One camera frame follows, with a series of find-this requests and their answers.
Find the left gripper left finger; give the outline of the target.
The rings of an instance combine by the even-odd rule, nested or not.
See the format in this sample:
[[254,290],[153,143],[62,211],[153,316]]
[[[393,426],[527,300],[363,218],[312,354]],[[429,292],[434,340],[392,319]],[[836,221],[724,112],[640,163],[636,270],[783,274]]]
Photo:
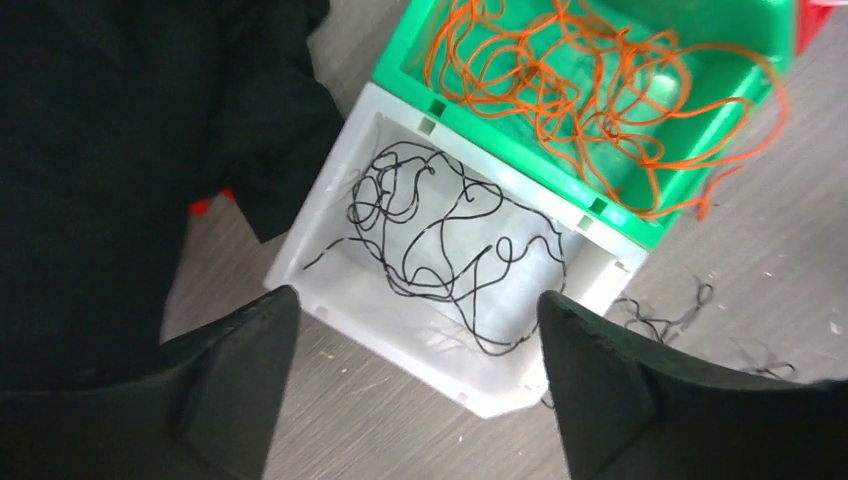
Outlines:
[[1,394],[5,479],[258,479],[301,308],[277,288],[117,371]]

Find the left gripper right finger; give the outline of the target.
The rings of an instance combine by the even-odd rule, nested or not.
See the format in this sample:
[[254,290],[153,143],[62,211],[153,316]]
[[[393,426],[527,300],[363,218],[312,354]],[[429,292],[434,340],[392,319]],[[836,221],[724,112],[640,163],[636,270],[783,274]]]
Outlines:
[[543,360],[573,479],[843,479],[847,384],[713,364],[566,296],[537,303]]

